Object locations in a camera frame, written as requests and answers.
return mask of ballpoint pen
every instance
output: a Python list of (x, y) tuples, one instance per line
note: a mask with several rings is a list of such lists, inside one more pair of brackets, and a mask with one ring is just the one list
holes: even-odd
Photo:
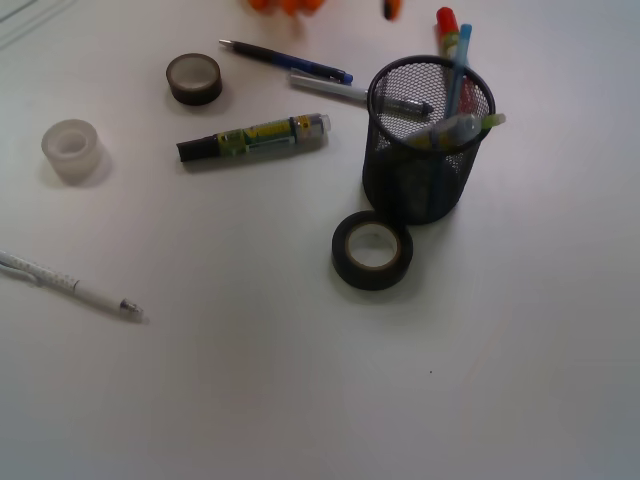
[(90, 305), (118, 313), (130, 320), (141, 321), (143, 319), (142, 309), (126, 298), (104, 294), (91, 285), (87, 285), (84, 281), (81, 282), (69, 275), (63, 275), (2, 250), (0, 250), (0, 271), (15, 274), (36, 284), (42, 282)]
[(460, 101), (460, 91), (462, 80), (464, 79), (464, 66), (467, 63), (467, 50), (471, 39), (471, 25), (465, 23), (460, 27), (460, 39), (456, 50), (456, 57), (453, 61), (453, 79), (447, 95), (447, 104), (444, 111), (444, 118), (449, 118), (458, 112), (458, 102)]
[[(350, 98), (356, 102), (367, 104), (367, 90), (364, 88), (328, 82), (298, 69), (292, 68), (289, 83), (295, 87), (308, 88), (319, 92), (329, 93), (340, 97)], [(419, 102), (409, 98), (384, 97), (383, 110), (400, 116), (422, 120), (433, 112), (433, 107), (426, 102)]]
[(291, 55), (269, 50), (268, 48), (257, 47), (255, 45), (249, 45), (248, 43), (234, 42), (231, 40), (220, 40), (220, 44), (231, 48), (234, 52), (241, 55), (263, 60), (281, 67), (297, 68), (303, 72), (311, 73), (319, 77), (335, 78), (336, 80), (347, 84), (353, 81), (353, 76), (345, 73), (343, 70), (310, 62), (309, 60), (304, 60), (302, 58), (292, 57)]

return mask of mesh pen holder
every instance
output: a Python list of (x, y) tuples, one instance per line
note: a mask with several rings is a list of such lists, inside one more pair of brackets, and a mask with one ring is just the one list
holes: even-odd
[[(435, 222), (460, 200), (480, 143), (490, 130), (470, 142), (444, 150), (410, 145), (411, 134), (444, 118), (453, 62), (419, 55), (397, 60), (371, 82), (367, 107), (369, 133), (362, 181), (376, 211), (409, 225)], [(458, 113), (480, 117), (496, 111), (484, 81), (465, 69)], [(385, 98), (426, 102), (433, 112), (426, 118), (402, 117), (385, 107)]]

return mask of white mechanical pencil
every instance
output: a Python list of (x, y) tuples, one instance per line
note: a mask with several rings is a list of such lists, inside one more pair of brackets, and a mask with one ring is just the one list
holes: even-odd
[(0, 271), (14, 274), (38, 284), (50, 285), (74, 297), (103, 310), (124, 315), (130, 320), (140, 321), (143, 311), (135, 303), (122, 297), (113, 297), (87, 285), (69, 275), (62, 275), (47, 267), (29, 262), (0, 250)]

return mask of black electrical tape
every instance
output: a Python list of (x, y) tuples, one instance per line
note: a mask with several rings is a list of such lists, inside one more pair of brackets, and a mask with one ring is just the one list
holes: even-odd
[[(388, 230), (397, 243), (395, 256), (379, 267), (359, 263), (349, 252), (349, 239), (357, 229), (378, 225)], [(404, 226), (392, 225), (373, 211), (358, 212), (345, 218), (333, 234), (331, 242), (333, 266), (338, 275), (352, 287), (361, 290), (384, 290), (398, 283), (409, 269), (413, 258), (413, 240)]]
[(167, 81), (173, 98), (185, 105), (206, 105), (222, 92), (220, 66), (211, 57), (187, 53), (167, 67)]

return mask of white pen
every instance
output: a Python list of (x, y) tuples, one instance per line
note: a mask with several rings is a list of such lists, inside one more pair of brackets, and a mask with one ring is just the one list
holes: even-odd
[[(289, 73), (289, 83), (295, 87), (330, 93), (332, 95), (350, 98), (362, 105), (367, 104), (367, 90), (364, 88), (352, 87), (350, 85), (320, 79), (295, 68), (292, 68), (291, 73)], [(433, 107), (428, 103), (418, 102), (408, 98), (384, 97), (383, 102), (384, 109), (388, 110), (388, 112), (418, 120), (426, 119), (429, 114), (433, 112)]]
[(63, 275), (2, 250), (0, 250), (0, 271), (12, 273), (36, 284), (42, 282), (50, 285), (90, 305), (124, 315), (130, 320), (140, 321), (143, 318), (142, 309), (126, 298), (106, 295), (84, 281), (76, 280), (69, 275)]

